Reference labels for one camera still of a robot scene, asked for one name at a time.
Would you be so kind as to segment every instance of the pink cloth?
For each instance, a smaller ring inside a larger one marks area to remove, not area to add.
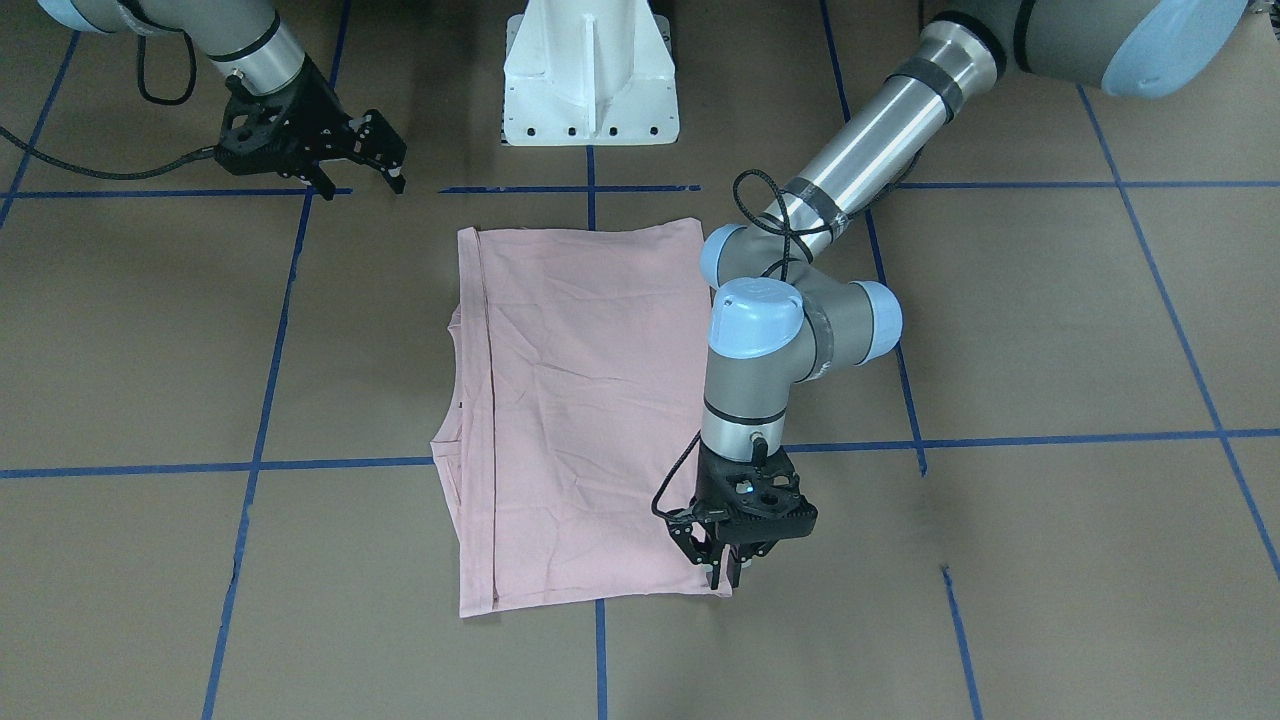
[[[694,219],[458,232],[457,377],[431,451],[458,533],[461,616],[712,592],[649,512],[701,421],[701,243]],[[689,501],[694,465],[664,507]]]

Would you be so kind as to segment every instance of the white mount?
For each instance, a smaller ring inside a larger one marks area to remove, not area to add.
[[[645,0],[529,0],[507,22],[511,145],[663,145],[680,136],[671,24]]]

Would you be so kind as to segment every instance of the black band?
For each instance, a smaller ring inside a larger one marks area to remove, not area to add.
[[[919,56],[910,58],[888,77],[909,77],[929,86],[929,90],[937,92],[938,97],[942,99],[942,104],[946,105],[948,123],[960,111],[960,106],[964,105],[964,91],[956,85],[951,73],[943,70],[942,65],[938,65],[933,60]]]
[[[983,46],[987,47],[987,53],[991,53],[991,59],[996,61],[996,77],[1000,78],[1005,74],[1005,65],[1009,64],[1009,59],[1005,54],[1005,47],[996,40],[996,33],[991,32],[986,24],[978,18],[959,13],[956,10],[943,10],[934,15],[933,22],[942,20],[947,23],[955,23],[974,35]]]
[[[1032,24],[1032,10],[1036,9],[1036,0],[1023,0],[1018,6],[1018,22],[1014,23],[1014,60],[1024,73],[1032,72],[1027,61],[1027,26]]]
[[[818,217],[822,218],[822,222],[831,225],[832,240],[849,227],[849,215],[840,209],[840,205],[836,205],[836,201],[823,188],[801,177],[796,177],[791,178],[791,182],[783,186],[782,190],[795,195],[805,205],[813,208],[818,213]],[[809,261],[813,263],[813,255],[809,255]]]
[[[261,37],[253,42],[250,42],[247,46],[234,53],[228,53],[227,55],[209,55],[209,59],[215,63],[230,63],[233,60],[239,60],[241,58],[247,58],[270,42],[271,38],[275,37],[275,32],[278,29],[280,29],[280,13],[275,13],[275,18],[271,19],[271,27],[266,28],[266,32],[264,32]]]
[[[146,23],[151,27],[160,28],[168,32],[182,32],[182,28],[163,26],[152,20],[150,17],[147,17],[146,10],[142,9],[142,3],[138,3],[138,0],[116,0],[116,3],[119,3],[125,10],[128,10],[129,14],[132,14],[140,23]]]
[[[783,407],[776,415],[769,415],[768,418],[739,418],[737,415],[730,415],[728,413],[717,410],[707,398],[703,398],[703,406],[710,410],[712,415],[716,415],[726,423],[733,423],[735,425],[768,425],[769,423],[781,420],[782,416],[787,414],[787,409]]]

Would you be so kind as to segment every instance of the white plastic base plate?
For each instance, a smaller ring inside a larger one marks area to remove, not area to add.
[[[582,38],[576,46],[550,47],[543,27],[526,24],[529,14],[507,22],[503,140],[516,146],[664,145],[680,136],[671,22],[662,15],[635,22],[628,42],[608,42],[611,28],[594,18],[572,18]],[[557,18],[548,22],[566,22]],[[602,58],[602,53],[632,58]],[[608,78],[611,68],[628,67],[630,77]],[[609,83],[616,87],[611,90]]]

